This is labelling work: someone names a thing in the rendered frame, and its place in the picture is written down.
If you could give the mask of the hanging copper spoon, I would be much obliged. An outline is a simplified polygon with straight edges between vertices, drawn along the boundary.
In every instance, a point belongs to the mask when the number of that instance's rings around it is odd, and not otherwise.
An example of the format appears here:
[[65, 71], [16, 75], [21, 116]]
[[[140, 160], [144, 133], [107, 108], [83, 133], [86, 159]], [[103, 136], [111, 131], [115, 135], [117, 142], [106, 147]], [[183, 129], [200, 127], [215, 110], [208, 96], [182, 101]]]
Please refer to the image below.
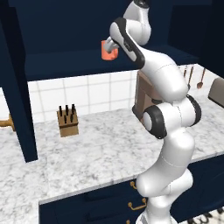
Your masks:
[[203, 68], [203, 72], [202, 72], [202, 75], [201, 75], [200, 82], [197, 83], [197, 89], [200, 89], [200, 88], [202, 88], [202, 86], [203, 86], [203, 79], [204, 79], [205, 72], [206, 72], [206, 69]]

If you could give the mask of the dark blue base cabinet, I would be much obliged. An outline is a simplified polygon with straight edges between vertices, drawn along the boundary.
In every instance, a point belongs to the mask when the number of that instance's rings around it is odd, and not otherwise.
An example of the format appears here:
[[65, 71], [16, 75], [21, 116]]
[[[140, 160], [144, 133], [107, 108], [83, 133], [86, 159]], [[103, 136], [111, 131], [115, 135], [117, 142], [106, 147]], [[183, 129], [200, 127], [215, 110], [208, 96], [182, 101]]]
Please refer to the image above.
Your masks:
[[[188, 169], [192, 188], [171, 206], [178, 222], [224, 207], [224, 154], [189, 164]], [[143, 197], [130, 181], [45, 203], [39, 207], [38, 224], [135, 224], [144, 208], [132, 211], [128, 203], [138, 207]]]

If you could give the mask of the dark blue wall cabinet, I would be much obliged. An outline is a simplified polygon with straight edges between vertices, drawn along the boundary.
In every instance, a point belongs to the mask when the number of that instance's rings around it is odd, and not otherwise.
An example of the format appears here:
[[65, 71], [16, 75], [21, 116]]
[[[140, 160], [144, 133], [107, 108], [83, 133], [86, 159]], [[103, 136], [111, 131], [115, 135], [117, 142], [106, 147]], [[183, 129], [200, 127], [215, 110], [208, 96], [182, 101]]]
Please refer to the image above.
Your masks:
[[8, 27], [20, 33], [26, 77], [35, 81], [134, 69], [123, 51], [112, 62], [101, 59], [101, 41], [131, 2], [150, 7], [148, 49], [180, 65], [199, 59], [196, 0], [0, 0], [0, 5]]

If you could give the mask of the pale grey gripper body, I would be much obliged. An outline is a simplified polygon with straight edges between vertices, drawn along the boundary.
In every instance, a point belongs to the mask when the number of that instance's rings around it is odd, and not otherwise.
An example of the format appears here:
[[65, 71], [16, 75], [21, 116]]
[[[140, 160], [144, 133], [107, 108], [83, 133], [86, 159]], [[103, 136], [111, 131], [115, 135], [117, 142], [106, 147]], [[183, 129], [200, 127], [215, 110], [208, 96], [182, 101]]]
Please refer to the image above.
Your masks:
[[107, 53], [111, 53], [114, 49], [118, 49], [119, 45], [111, 37], [108, 37], [103, 47]]

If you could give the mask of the dark blue cabinet door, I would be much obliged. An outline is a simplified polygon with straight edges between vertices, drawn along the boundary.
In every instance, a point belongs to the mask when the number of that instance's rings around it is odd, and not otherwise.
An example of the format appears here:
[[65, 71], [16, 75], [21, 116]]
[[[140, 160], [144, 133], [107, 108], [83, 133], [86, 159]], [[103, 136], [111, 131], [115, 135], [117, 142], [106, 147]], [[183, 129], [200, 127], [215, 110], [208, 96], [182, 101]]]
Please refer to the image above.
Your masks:
[[0, 86], [10, 111], [26, 163], [38, 159], [29, 89], [25, 76], [25, 47], [15, 7], [0, 0]]
[[168, 43], [224, 79], [224, 0], [174, 0]]

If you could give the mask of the brass tap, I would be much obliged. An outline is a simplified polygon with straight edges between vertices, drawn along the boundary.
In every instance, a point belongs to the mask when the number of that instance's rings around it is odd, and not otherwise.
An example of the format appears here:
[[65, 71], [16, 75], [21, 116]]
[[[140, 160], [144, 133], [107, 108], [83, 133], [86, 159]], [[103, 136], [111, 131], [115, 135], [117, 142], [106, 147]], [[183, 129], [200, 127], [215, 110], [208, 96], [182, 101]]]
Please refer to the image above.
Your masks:
[[0, 120], [0, 127], [12, 127], [12, 130], [15, 130], [11, 115], [9, 115], [7, 120]]

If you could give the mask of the wooden knife block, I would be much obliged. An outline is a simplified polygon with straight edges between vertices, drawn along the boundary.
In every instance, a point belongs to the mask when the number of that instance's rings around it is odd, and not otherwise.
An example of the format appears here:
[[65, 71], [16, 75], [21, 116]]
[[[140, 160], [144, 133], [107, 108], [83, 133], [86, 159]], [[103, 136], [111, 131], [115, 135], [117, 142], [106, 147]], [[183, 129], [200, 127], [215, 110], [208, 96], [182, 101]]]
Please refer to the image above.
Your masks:
[[61, 137], [68, 137], [79, 134], [78, 129], [78, 118], [71, 109], [66, 112], [57, 112], [58, 124], [59, 124], [59, 133]]

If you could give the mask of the orange glass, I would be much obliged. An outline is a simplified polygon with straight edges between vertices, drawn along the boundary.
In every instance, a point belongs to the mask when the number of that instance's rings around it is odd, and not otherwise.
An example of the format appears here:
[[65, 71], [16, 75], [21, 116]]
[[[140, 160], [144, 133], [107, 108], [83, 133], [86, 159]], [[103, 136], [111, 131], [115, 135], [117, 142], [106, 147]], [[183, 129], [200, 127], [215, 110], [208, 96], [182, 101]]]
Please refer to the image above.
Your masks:
[[115, 60], [118, 57], [118, 50], [113, 49], [111, 53], [108, 53], [104, 48], [105, 43], [105, 40], [101, 42], [101, 58], [103, 60]]

